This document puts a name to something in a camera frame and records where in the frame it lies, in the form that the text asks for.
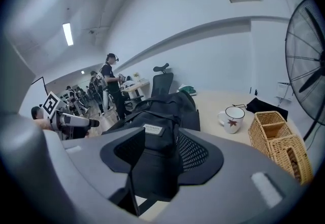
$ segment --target green object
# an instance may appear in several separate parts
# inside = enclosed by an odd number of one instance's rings
[[[192,86],[185,86],[179,89],[180,91],[186,91],[190,95],[196,95],[197,92]]]

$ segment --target wicker basket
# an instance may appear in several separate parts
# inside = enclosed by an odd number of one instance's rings
[[[300,184],[312,180],[313,174],[302,140],[296,135],[273,139],[268,142],[269,157],[289,172]]]
[[[255,113],[248,133],[252,146],[267,156],[269,155],[266,145],[267,141],[292,135],[285,120],[276,111]]]
[[[248,130],[254,148],[289,172],[300,184],[312,179],[305,146],[294,135],[280,113],[257,112]]]

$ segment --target person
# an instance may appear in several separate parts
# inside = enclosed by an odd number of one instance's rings
[[[33,107],[31,109],[31,117],[34,120],[35,119],[43,119],[44,118],[43,109],[41,109],[40,107]]]
[[[130,115],[131,112],[125,108],[124,98],[122,97],[122,93],[118,85],[118,82],[121,82],[121,79],[119,77],[115,77],[112,71],[112,65],[114,64],[116,64],[116,56],[113,53],[109,53],[106,57],[105,64],[101,68],[101,73],[107,82],[107,89],[115,101],[116,111],[119,118],[125,119],[125,116]]]
[[[87,91],[87,96],[88,96],[89,100],[93,100],[92,92],[88,86],[86,86],[86,91]]]
[[[91,91],[91,94],[92,94],[93,98],[96,100],[102,115],[105,115],[105,112],[103,110],[103,85],[100,82],[100,80],[96,77],[97,72],[92,71],[92,72],[90,72],[90,75],[91,75],[91,79],[89,82],[90,88],[88,90]],[[110,107],[110,105],[108,103],[107,110],[110,111],[112,109],[113,108]]]
[[[80,91],[81,91],[82,97],[86,100],[86,102],[89,102],[87,93],[82,88],[80,88]]]
[[[79,116],[83,116],[80,107],[81,107],[82,109],[84,109],[85,113],[87,113],[88,109],[86,109],[84,106],[82,106],[82,105],[77,101],[77,99],[76,99],[77,96],[76,96],[75,91],[72,90],[70,86],[67,86],[67,91],[69,92],[69,98],[68,98],[68,99],[73,103],[73,105],[75,105],[75,108],[77,109]]]

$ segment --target man in black shirt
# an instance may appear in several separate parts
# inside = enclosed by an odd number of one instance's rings
[[[116,64],[116,56],[113,53],[109,53],[106,58],[106,63],[101,69],[101,73],[107,82],[108,91],[115,101],[116,110],[119,118],[125,119],[125,116],[130,115],[131,112],[127,111],[125,108],[124,99],[120,91],[120,87],[118,85],[120,78],[114,76],[111,66],[113,64]]]

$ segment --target white mug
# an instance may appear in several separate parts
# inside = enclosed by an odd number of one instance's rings
[[[234,134],[241,127],[244,116],[245,112],[241,108],[228,107],[218,114],[218,120],[227,133]]]

